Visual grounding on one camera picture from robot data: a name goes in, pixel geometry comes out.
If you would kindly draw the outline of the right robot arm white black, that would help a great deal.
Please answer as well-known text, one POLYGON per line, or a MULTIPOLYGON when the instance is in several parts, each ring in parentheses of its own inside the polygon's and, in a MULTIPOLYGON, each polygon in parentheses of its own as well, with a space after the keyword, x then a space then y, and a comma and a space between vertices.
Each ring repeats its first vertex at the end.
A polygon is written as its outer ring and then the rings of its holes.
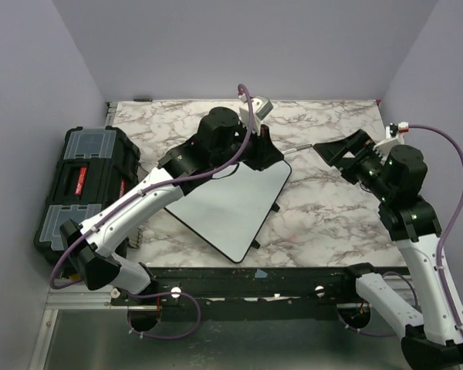
POLYGON ((361 298, 391 326, 412 369, 463 365, 463 305, 444 255, 438 216, 421 195, 428 167, 420 150, 395 133, 375 143, 363 130, 313 149, 351 184, 363 184, 380 202, 379 218, 410 272, 418 305, 412 307, 369 264, 348 268, 341 296, 361 298))

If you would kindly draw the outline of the black front mounting rail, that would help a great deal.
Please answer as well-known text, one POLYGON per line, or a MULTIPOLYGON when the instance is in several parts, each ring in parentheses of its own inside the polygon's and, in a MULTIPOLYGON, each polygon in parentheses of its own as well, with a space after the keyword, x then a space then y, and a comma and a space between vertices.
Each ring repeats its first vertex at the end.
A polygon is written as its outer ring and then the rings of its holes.
POLYGON ((179 288, 176 295, 133 298, 122 292, 113 306, 127 307, 139 318, 162 321, 269 321, 343 318, 362 328, 371 319, 369 305, 355 293, 342 267, 157 267, 149 292, 179 288))

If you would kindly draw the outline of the red capped whiteboard marker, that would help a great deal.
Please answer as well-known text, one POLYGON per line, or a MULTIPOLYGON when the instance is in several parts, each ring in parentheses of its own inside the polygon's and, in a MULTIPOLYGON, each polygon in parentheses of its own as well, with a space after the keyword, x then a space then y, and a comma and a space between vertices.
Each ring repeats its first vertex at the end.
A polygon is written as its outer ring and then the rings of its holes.
POLYGON ((287 149, 287 150, 283 151, 282 153, 283 153, 283 155, 288 155, 288 154, 291 154, 291 153, 296 153, 296 152, 299 152, 299 151, 302 151, 302 150, 309 150, 309 149, 312 149, 312 148, 313 148, 312 144, 305 144, 305 145, 301 145, 301 146, 297 146, 297 147, 287 149))

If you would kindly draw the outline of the white whiteboard black frame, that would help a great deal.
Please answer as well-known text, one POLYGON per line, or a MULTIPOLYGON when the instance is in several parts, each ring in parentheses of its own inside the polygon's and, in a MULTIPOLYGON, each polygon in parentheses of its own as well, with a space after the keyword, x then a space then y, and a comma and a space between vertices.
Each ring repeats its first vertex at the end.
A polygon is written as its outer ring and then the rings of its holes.
POLYGON ((165 210, 231 262, 241 263, 277 204, 292 167, 280 161, 263 171, 243 163, 223 170, 165 210))

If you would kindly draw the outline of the aluminium frame rail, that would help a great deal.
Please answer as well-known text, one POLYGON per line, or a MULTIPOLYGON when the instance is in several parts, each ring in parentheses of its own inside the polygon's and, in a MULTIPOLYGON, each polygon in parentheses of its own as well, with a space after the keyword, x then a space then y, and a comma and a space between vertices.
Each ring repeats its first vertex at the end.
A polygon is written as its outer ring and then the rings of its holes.
POLYGON ((110 289, 88 291, 80 286, 50 290, 42 315, 29 369, 44 369, 57 319, 61 311, 105 311, 111 309, 110 289))

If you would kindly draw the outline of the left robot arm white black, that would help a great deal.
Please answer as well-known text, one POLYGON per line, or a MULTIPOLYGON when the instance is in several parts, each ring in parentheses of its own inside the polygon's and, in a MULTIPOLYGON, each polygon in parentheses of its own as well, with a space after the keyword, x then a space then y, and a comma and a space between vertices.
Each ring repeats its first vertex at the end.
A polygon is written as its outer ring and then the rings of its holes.
POLYGON ((268 114, 257 105, 238 112, 223 106, 211 109, 197 132, 168 150, 132 190, 81 223, 68 219, 60 226, 64 253, 59 262, 70 261, 91 291, 113 285, 129 292, 138 304, 150 303, 156 293, 152 274, 116 249, 135 227, 227 167, 243 163, 263 171, 282 161, 282 152, 262 122, 268 114))

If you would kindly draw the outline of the black plastic toolbox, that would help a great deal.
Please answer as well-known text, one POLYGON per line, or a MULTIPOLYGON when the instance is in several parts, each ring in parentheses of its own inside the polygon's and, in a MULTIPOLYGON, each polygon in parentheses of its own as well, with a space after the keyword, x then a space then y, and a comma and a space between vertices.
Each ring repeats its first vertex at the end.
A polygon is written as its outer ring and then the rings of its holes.
POLYGON ((69 219, 82 223, 132 190, 139 164, 139 148, 119 128, 67 131, 33 241, 49 264, 64 252, 59 227, 69 219))

